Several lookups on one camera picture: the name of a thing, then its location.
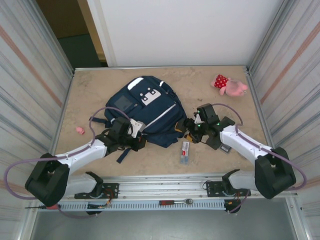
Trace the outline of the plain black book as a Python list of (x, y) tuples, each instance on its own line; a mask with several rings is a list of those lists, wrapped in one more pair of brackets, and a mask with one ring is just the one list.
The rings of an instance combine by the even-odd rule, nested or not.
[(210, 136), (205, 141), (205, 144), (211, 147), (212, 149), (217, 150), (221, 146), (222, 142), (219, 136), (215, 136), (215, 137)]

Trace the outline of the pink plush toy red dress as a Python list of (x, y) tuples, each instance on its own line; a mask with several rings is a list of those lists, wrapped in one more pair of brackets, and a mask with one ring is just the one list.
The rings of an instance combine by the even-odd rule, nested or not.
[(226, 77), (222, 74), (216, 75), (210, 85), (218, 89), (221, 96), (227, 95), (229, 97), (243, 97), (249, 89), (240, 80)]

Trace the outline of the red handled screwdriver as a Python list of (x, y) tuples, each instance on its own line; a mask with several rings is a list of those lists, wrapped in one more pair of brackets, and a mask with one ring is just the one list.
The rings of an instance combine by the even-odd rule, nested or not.
[(29, 207), (25, 207), (25, 209), (58, 210), (60, 207), (61, 207), (60, 204), (55, 204), (53, 206), (45, 206), (45, 205), (29, 206)]

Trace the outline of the thin aluminium table edge rail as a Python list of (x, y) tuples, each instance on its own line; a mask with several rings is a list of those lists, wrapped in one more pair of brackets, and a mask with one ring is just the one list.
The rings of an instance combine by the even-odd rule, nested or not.
[(104, 70), (145, 70), (145, 69), (165, 69), (165, 68), (200, 68), (200, 67), (242, 67), (246, 69), (245, 65), (168, 65), (168, 66), (125, 66), (125, 67), (77, 67), (76, 72), (84, 71), (104, 71)]

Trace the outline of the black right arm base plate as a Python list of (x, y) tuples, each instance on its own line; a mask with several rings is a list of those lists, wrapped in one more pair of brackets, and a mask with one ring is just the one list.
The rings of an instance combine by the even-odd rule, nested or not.
[(226, 198), (237, 198), (245, 197), (246, 194), (251, 196), (251, 191), (247, 189), (235, 189), (226, 191), (222, 186), (221, 181), (207, 180), (202, 184), (202, 188), (206, 191), (206, 194), (210, 198), (215, 197), (226, 197)]

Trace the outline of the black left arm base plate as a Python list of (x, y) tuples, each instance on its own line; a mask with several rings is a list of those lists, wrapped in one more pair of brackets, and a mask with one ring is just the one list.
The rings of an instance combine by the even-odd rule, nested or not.
[(89, 193), (77, 193), (75, 199), (117, 199), (119, 194), (119, 183), (101, 183)]

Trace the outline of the navy blue backpack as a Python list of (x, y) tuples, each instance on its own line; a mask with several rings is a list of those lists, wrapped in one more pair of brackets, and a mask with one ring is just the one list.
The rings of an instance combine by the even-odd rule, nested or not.
[(187, 118), (175, 91), (163, 80), (152, 75), (140, 76), (115, 93), (105, 105), (105, 118), (94, 117), (93, 122), (112, 126), (118, 117), (143, 122), (142, 135), (146, 141), (167, 148), (178, 142), (184, 133), (175, 131), (178, 121)]

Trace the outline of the aluminium frame rail with grooves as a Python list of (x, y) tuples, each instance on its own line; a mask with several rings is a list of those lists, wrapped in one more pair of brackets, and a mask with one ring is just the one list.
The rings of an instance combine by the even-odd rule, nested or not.
[[(113, 176), (103, 183), (118, 183), (117, 199), (209, 198), (202, 185), (205, 181), (222, 182), (222, 174), (169, 174), (145, 176)], [(74, 195), (63, 197), (74, 198)]]

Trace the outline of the clear pack with red label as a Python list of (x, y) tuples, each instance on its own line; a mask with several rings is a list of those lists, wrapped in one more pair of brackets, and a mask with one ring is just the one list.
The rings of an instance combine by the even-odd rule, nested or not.
[(190, 142), (184, 141), (181, 147), (180, 164), (182, 165), (189, 164), (189, 149), (190, 149)]

